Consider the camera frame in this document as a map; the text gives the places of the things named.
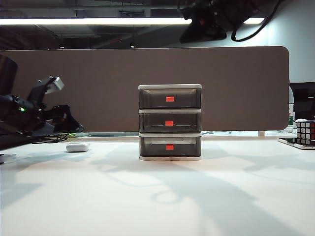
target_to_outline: green light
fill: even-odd
[[[24,107],[19,107],[20,112],[26,112],[26,109]]]

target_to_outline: black cable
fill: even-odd
[[[67,140],[68,134],[63,135],[47,135],[32,140],[32,144],[55,144]]]
[[[181,2],[182,2],[182,0],[178,0],[178,1],[177,1],[177,10],[178,10],[178,11],[181,10]]]
[[[278,10],[278,7],[280,6],[280,4],[285,1],[285,0],[279,0],[277,2],[277,4],[275,5],[274,7],[274,10],[272,11],[272,13],[270,14],[270,16],[265,20],[265,22],[261,25],[261,27],[259,27],[258,30],[256,30],[255,33],[253,33],[252,35],[248,36],[248,37],[245,37],[245,38],[242,38],[242,39],[236,39],[236,30],[233,31],[232,35],[231,35],[231,39],[234,41],[234,42],[244,42],[246,40],[249,40],[253,37],[255,37],[263,28],[265,28],[265,26],[271,21],[271,19],[274,17],[275,13],[277,12]]]

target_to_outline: white wall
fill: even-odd
[[[257,27],[242,29],[237,38],[250,35]],[[290,52],[290,81],[315,81],[315,0],[292,0],[253,39],[176,44],[169,47],[285,46]]]

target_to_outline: white desk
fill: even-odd
[[[313,150],[214,138],[201,161],[148,162],[137,142],[66,144],[4,151],[2,236],[315,235]]]

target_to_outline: desk divider panel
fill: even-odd
[[[201,84],[202,130],[281,130],[288,122],[289,55],[284,47],[1,51],[19,68],[13,94],[58,75],[89,132],[138,131],[138,85]]]

